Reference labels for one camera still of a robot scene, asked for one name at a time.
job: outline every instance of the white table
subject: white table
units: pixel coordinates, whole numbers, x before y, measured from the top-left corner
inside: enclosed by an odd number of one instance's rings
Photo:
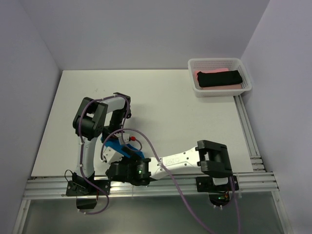
[[[75,169],[78,137],[72,122],[82,99],[114,92],[131,97],[132,117],[126,127],[145,133],[159,156],[183,152],[206,139],[227,145],[234,173],[253,172],[233,97],[196,98],[187,70],[98,70],[63,72],[32,176],[63,176],[66,169]],[[137,137],[145,156],[153,156]],[[99,160],[100,147],[98,140],[98,176],[107,169]]]

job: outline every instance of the gray wall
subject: gray wall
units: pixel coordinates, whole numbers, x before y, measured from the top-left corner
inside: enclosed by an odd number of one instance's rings
[[[269,0],[21,0],[64,70],[187,68],[243,54]]]
[[[242,57],[247,112],[297,233],[312,233],[311,12],[311,0],[271,0]]]
[[[0,1],[1,233],[11,233],[59,81],[59,69],[17,0]]]

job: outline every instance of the black cloth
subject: black cloth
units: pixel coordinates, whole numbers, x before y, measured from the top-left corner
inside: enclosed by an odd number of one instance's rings
[[[243,79],[237,70],[216,73],[198,72],[197,76],[200,87],[223,86],[240,84],[243,82]]]

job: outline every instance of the white basket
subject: white basket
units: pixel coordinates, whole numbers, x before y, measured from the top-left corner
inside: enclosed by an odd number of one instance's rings
[[[247,71],[238,58],[193,58],[188,62],[191,83],[196,97],[218,97],[218,96],[237,96],[245,91],[252,89]],[[215,70],[219,68],[228,68],[230,71],[238,70],[243,78],[241,89],[228,90],[202,90],[198,84],[197,77],[194,76],[196,70]]]

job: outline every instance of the robotic arm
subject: robotic arm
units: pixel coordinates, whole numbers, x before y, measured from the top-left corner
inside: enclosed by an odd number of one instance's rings
[[[124,118],[131,117],[131,112],[125,116],[127,103],[124,99],[126,98],[130,103],[130,97],[120,93],[115,94],[123,97],[114,97],[104,102],[94,102],[88,107],[86,114],[81,116],[86,105],[92,101],[91,98],[84,98],[73,121],[73,128],[79,136],[78,124],[82,118],[81,134],[85,141],[82,168],[85,176],[92,183],[94,183],[95,177],[94,152],[97,138],[102,134],[102,141],[104,141],[110,133],[121,128]],[[109,126],[104,127],[106,114],[109,112],[113,112],[112,118]],[[83,179],[80,172],[80,147],[72,182],[82,194],[89,195],[94,191],[92,191],[93,187]],[[167,173],[162,165],[173,174],[203,173],[208,175],[210,180],[207,183],[210,188],[204,192],[223,191],[218,188],[220,186],[223,186],[223,189],[230,187],[228,177],[233,176],[226,145],[207,140],[198,141],[196,147],[185,152],[162,157],[160,162],[155,157],[144,158],[142,153],[133,152],[126,147],[117,150],[113,146],[106,145],[104,154],[106,163],[110,164],[106,171],[109,180],[129,182],[135,186],[148,185],[151,181],[165,177]]]
[[[128,100],[128,102],[131,101],[129,96],[120,93],[114,94],[124,96]],[[73,128],[75,129],[76,134],[79,137],[78,125],[80,118],[82,118],[81,134],[85,142],[83,145],[82,169],[87,179],[91,182],[94,181],[95,176],[94,152],[98,137],[102,134],[102,138],[105,139],[109,133],[121,128],[121,123],[124,118],[131,117],[131,112],[129,112],[128,116],[125,116],[127,103],[122,97],[114,97],[103,102],[94,102],[88,107],[86,114],[84,116],[81,116],[86,105],[92,100],[93,99],[89,97],[85,97],[82,100],[73,121]],[[110,112],[113,112],[110,124],[108,127],[104,127],[106,114]],[[80,151],[81,146],[79,145],[77,166],[75,172],[73,173],[72,179],[73,183],[79,187],[79,190],[81,192],[83,192],[84,194],[88,194],[92,190],[92,186],[90,186],[81,175]]]

